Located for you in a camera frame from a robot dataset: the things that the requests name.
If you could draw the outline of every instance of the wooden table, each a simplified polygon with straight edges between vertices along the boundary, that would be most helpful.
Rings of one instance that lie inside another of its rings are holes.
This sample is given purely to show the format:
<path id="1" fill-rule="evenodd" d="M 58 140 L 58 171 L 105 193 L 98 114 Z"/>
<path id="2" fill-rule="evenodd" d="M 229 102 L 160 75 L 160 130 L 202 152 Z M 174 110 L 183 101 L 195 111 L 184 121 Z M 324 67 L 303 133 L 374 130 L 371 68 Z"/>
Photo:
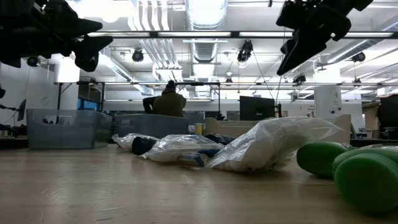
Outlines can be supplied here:
<path id="1" fill-rule="evenodd" d="M 158 164 L 115 145 L 0 151 L 0 186 L 0 223 L 398 223 L 397 212 L 360 213 L 295 162 L 242 175 Z"/>

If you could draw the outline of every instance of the desk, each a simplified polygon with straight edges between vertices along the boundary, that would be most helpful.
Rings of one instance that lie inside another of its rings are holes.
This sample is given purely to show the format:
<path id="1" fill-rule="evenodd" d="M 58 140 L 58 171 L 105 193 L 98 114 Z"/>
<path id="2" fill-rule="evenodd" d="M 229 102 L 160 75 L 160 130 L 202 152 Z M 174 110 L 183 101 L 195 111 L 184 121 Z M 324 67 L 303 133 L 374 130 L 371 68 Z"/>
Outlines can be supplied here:
<path id="1" fill-rule="evenodd" d="M 94 150 L 0 151 L 0 223 L 397 223 L 349 206 L 295 162 L 242 175 Z"/>

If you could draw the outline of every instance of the gray plastic bin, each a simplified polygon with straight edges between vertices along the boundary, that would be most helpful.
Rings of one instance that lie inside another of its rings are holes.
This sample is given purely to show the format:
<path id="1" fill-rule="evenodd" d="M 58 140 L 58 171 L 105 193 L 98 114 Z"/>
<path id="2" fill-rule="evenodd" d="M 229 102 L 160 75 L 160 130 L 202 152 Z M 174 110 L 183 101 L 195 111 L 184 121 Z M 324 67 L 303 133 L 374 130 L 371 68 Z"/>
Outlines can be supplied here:
<path id="1" fill-rule="evenodd" d="M 132 114 L 115 117 L 116 132 L 120 137 L 130 133 L 163 138 L 169 134 L 188 134 L 189 120 L 157 114 Z"/>
<path id="2" fill-rule="evenodd" d="M 30 149 L 92 149 L 108 145 L 112 117 L 103 113 L 29 109 L 26 115 Z"/>

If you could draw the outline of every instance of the white plastic bag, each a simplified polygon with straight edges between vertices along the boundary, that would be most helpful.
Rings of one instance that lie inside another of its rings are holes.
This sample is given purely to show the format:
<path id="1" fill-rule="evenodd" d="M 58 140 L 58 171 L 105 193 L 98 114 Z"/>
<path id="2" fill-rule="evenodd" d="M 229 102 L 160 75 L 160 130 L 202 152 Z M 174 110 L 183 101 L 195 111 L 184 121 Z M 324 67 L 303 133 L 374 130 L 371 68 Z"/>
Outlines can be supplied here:
<path id="1" fill-rule="evenodd" d="M 238 172 L 279 169 L 292 160 L 299 147 L 338 131 L 342 129 L 321 118 L 263 120 L 225 146 L 205 167 Z"/>
<path id="2" fill-rule="evenodd" d="M 119 137 L 119 135 L 115 134 L 114 136 L 112 136 L 112 139 L 113 139 L 114 142 L 116 142 L 123 149 L 127 149 L 127 150 L 131 151 L 132 142 L 134 141 L 134 139 L 136 137 L 159 140 L 158 138 L 155 138 L 155 137 L 146 136 L 146 135 L 143 135 L 143 134 L 135 134 L 135 133 L 128 134 L 128 135 L 126 135 L 124 137 Z"/>
<path id="3" fill-rule="evenodd" d="M 150 151 L 142 157 L 157 162 L 183 162 L 200 160 L 203 166 L 208 158 L 200 151 L 220 150 L 224 145 L 213 142 L 200 135 L 168 135 L 157 141 Z"/>

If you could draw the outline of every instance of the green object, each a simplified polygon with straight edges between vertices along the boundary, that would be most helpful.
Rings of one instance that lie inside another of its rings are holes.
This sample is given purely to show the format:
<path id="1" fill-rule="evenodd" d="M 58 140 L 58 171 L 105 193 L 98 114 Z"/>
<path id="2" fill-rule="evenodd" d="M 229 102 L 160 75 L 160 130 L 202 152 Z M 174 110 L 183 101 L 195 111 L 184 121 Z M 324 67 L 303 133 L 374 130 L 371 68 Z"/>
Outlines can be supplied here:
<path id="1" fill-rule="evenodd" d="M 385 148 L 361 148 L 361 149 L 354 149 L 350 150 L 348 152 L 345 152 L 339 156 L 336 157 L 336 159 L 333 161 L 333 175 L 335 174 L 337 167 L 345 160 L 349 159 L 350 157 L 353 157 L 358 154 L 363 154 L 363 153 L 375 153 L 379 154 L 382 156 L 386 156 L 392 161 L 394 161 L 396 164 L 398 164 L 398 150 L 396 149 L 385 149 Z"/>
<path id="2" fill-rule="evenodd" d="M 322 178 L 333 178 L 332 164 L 347 148 L 335 142 L 312 142 L 297 151 L 297 163 L 303 169 Z"/>
<path id="3" fill-rule="evenodd" d="M 358 151 L 362 152 L 340 160 L 347 157 L 345 154 Z M 336 158 L 338 189 L 349 203 L 365 212 L 387 212 L 396 208 L 398 164 L 386 156 L 364 151 L 348 151 Z"/>

